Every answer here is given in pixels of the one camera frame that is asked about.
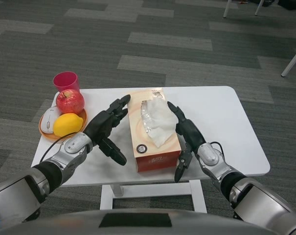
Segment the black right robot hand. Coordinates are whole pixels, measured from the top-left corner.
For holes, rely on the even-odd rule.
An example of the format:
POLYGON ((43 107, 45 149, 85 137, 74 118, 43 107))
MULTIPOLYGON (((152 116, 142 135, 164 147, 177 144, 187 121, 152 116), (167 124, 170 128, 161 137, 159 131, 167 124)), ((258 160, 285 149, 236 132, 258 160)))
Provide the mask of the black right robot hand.
POLYGON ((188 169, 193 156, 199 160, 198 149, 202 144, 206 143, 206 141, 196 125, 185 117, 184 112, 178 106, 175 106, 170 101, 168 101, 167 104, 179 121, 178 124, 176 124, 176 133, 185 140, 185 150, 182 150, 178 158, 179 163, 174 175, 174 181, 178 183, 184 171, 188 169))

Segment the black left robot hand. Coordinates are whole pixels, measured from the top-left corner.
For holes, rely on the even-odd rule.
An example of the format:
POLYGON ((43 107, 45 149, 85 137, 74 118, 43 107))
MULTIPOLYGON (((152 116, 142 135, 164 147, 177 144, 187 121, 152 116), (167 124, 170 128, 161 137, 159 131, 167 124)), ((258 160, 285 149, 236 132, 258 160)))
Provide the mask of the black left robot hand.
POLYGON ((109 139, 113 128, 117 127, 121 120, 127 115, 128 109, 124 106, 128 104, 131 96, 129 94, 120 99, 116 99, 110 104, 107 110, 98 113, 86 126, 84 134, 92 141, 93 146, 113 159, 119 165, 125 165, 127 160, 120 149, 109 139))

